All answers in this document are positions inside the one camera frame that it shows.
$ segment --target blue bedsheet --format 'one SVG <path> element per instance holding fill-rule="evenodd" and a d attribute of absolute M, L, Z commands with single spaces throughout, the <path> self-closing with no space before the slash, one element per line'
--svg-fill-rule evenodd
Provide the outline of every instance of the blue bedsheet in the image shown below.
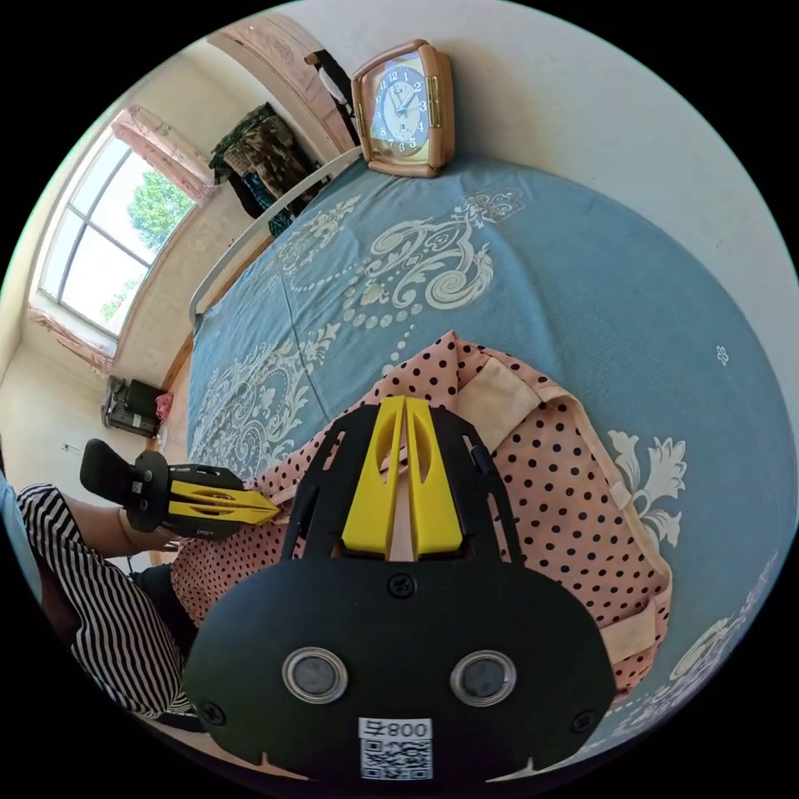
<path fill-rule="evenodd" d="M 262 471 L 447 330 L 583 401 L 674 570 L 654 669 L 586 757 L 695 691 L 776 577 L 797 511 L 782 394 L 721 286 L 626 208 L 497 161 L 433 181 L 358 163 L 198 325 L 191 459 Z"/>

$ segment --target white metal bed rail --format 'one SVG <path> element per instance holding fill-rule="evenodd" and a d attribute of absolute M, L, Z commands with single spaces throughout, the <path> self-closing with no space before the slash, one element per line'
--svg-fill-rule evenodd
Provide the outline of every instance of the white metal bed rail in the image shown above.
<path fill-rule="evenodd" d="M 341 173 L 347 166 L 354 163 L 360 157 L 362 151 L 360 147 L 353 147 L 347 152 L 341 153 L 332 161 L 328 161 L 324 166 L 320 166 L 316 172 L 312 172 L 304 180 L 300 181 L 296 186 L 287 191 L 279 200 L 273 203 L 266 209 L 253 223 L 236 239 L 236 241 L 228 248 L 227 252 L 214 264 L 213 269 L 206 275 L 205 279 L 200 283 L 197 291 L 191 298 L 189 303 L 189 321 L 191 328 L 194 329 L 197 318 L 202 316 L 197 312 L 197 306 L 201 303 L 203 297 L 207 294 L 208 290 L 213 285 L 217 277 L 225 270 L 225 268 L 244 250 L 244 248 L 252 242 L 252 240 L 262 234 L 264 230 L 269 230 L 269 222 L 274 219 L 281 211 L 287 208 L 294 200 L 296 200 L 304 192 L 308 191 L 312 186 L 327 176 L 335 176 Z"/>

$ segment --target pink polka dot fabric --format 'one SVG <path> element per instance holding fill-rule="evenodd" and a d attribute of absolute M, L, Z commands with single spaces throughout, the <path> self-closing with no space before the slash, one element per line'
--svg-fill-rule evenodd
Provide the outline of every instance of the pink polka dot fabric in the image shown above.
<path fill-rule="evenodd" d="M 510 355 L 462 341 L 449 332 L 397 365 L 344 413 L 394 395 L 423 398 L 457 413 L 459 391 L 491 358 L 537 393 L 558 394 L 559 387 L 547 375 Z M 598 453 L 605 463 L 604 469 L 600 468 L 591 451 L 597 452 L 598 440 L 592 430 L 580 430 L 572 410 L 568 397 L 542 401 L 492 455 L 508 490 L 528 568 L 568 589 L 601 629 L 636 616 L 654 603 L 654 644 L 613 665 L 622 696 L 646 676 L 666 634 L 670 573 L 664 573 L 662 562 L 655 562 L 657 558 L 647 550 L 642 541 L 646 534 L 634 510 L 628 508 L 625 513 L 614 502 L 607 477 L 610 458 L 604 451 Z M 280 500 L 281 492 L 302 479 L 326 430 L 273 469 L 250 480 L 246 487 Z M 181 542 L 172 564 L 172 585 L 195 623 L 199 624 L 233 585 L 278 563 L 290 511 L 288 500 L 281 505 L 280 515 L 268 524 L 243 527 L 222 543 L 199 539 Z M 499 520 L 495 522 L 502 541 Z M 301 555 L 302 542 L 298 542 L 294 557 Z M 504 550 L 503 556 L 508 559 Z"/>

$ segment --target green foliage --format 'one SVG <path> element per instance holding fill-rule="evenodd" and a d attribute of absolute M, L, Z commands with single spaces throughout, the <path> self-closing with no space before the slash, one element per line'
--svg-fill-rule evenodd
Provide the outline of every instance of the green foliage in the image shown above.
<path fill-rule="evenodd" d="M 158 252 L 194 202 L 160 172 L 144 173 L 126 210 L 142 244 Z"/>
<path fill-rule="evenodd" d="M 108 324 L 114 314 L 116 314 L 119 306 L 130 296 L 131 292 L 136 290 L 139 286 L 138 280 L 126 280 L 122 288 L 114 295 L 112 300 L 109 300 L 101 309 L 100 313 L 102 318 Z"/>

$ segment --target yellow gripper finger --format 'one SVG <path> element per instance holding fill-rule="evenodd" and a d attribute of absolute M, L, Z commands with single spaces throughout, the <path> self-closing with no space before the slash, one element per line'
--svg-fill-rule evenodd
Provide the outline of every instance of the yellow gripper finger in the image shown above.
<path fill-rule="evenodd" d="M 380 403 L 364 468 L 341 536 L 349 551 L 389 557 L 394 532 L 404 403 L 405 397 L 388 397 Z M 389 451 L 389 471 L 384 481 L 380 466 Z"/>
<path fill-rule="evenodd" d="M 405 413 L 414 558 L 418 560 L 425 555 L 456 552 L 463 542 L 463 535 L 430 406 L 423 399 L 408 399 Z"/>

